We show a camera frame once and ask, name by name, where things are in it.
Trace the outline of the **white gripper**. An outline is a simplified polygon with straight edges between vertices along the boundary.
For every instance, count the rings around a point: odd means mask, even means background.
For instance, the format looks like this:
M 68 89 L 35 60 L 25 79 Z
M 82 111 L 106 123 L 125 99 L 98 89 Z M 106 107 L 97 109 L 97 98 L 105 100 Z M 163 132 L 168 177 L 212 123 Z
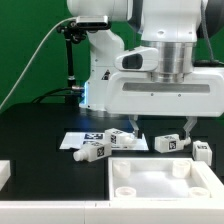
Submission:
M 146 72 L 117 72 L 105 93 L 109 113 L 126 114 L 139 137 L 137 115 L 187 116 L 185 138 L 197 124 L 196 117 L 219 117 L 224 113 L 224 68 L 196 67 L 182 83 L 156 83 Z

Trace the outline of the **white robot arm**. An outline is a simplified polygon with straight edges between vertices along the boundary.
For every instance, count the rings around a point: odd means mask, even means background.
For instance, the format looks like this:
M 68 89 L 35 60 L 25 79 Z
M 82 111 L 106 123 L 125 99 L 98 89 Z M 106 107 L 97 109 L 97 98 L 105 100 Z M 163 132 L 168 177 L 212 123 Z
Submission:
M 67 0 L 87 32 L 91 72 L 80 107 L 98 114 L 224 114 L 224 68 L 197 63 L 197 39 L 224 26 L 224 0 Z

